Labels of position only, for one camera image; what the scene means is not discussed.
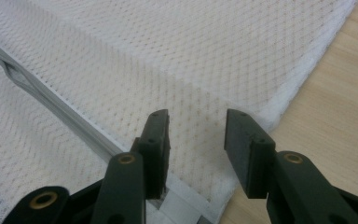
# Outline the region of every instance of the white fabric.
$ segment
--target white fabric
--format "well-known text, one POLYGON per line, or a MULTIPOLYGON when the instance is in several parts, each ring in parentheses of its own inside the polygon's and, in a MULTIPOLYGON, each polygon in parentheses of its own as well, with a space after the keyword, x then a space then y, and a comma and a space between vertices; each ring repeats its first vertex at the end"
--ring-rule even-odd
MULTIPOLYGON (((123 151, 168 108, 168 187, 217 222, 236 185, 227 109, 270 131, 354 2, 0 1, 0 47, 123 151)), ((105 167, 0 68, 0 222, 31 190, 75 192, 105 167)), ((149 221, 174 223, 162 210, 149 221)))

